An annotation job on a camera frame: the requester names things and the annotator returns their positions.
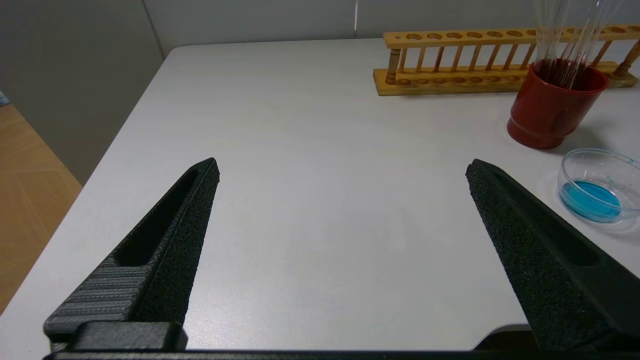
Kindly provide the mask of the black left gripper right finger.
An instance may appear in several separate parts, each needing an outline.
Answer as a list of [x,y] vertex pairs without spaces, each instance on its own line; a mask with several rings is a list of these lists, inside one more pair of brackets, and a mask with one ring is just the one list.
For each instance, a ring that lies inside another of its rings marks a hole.
[[474,159],[465,175],[538,347],[637,352],[638,277],[498,166]]

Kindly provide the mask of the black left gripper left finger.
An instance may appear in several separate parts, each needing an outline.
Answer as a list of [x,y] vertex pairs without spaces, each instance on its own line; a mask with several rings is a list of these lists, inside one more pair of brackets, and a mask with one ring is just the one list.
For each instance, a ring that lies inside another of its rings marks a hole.
[[190,166],[46,319],[46,337],[91,321],[182,324],[219,181],[215,158]]

